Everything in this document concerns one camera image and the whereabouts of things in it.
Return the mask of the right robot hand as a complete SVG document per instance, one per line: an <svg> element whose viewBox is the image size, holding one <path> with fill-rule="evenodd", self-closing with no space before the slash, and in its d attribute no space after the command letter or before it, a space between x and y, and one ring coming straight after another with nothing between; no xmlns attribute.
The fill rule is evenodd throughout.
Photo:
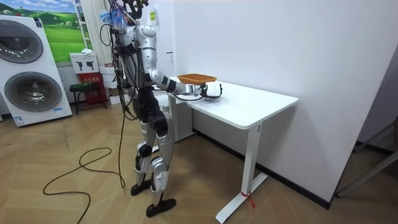
<svg viewBox="0 0 398 224"><path fill-rule="evenodd" d="M206 83L203 86L201 95L204 98L219 98L222 95L222 85L220 83Z"/></svg>

